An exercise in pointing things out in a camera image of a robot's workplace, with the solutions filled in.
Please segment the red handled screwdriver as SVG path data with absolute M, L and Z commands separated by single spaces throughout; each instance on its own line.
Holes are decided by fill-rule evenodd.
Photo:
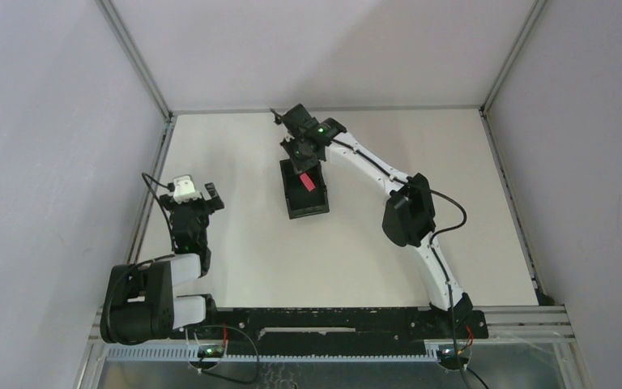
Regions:
M 299 179 L 308 192 L 313 192 L 316 189 L 313 179 L 307 173 L 300 174 Z

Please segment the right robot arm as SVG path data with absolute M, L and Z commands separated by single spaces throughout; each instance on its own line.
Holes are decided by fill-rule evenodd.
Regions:
M 322 163 L 350 169 L 377 188 L 384 199 L 383 233 L 396 246 L 415 253 L 429 305 L 436 312 L 437 330 L 447 337 L 464 331 L 473 304 L 439 247 L 437 238 L 444 230 L 436 226 L 433 199 L 438 196 L 449 201 L 462 213 L 456 229 L 467 222 L 463 206 L 433 190 L 423 174 L 409 175 L 387 164 L 333 118 L 320 122 L 302 104 L 273 116 L 275 125 L 287 130 L 280 145 L 288 155 L 284 160 L 289 168 L 283 173 L 283 187 L 290 218 L 328 212 Z

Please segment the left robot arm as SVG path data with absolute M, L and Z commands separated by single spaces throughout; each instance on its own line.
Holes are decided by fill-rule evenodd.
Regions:
M 211 267 L 207 228 L 224 202 L 213 183 L 205 188 L 207 196 L 184 176 L 173 182 L 170 193 L 159 197 L 168 212 L 171 254 L 113 267 L 100 319 L 105 343 L 136 345 L 167 339 L 186 326 L 202 338 L 219 331 L 221 317 L 210 294 L 178 297 L 175 292 L 177 286 L 203 278 Z

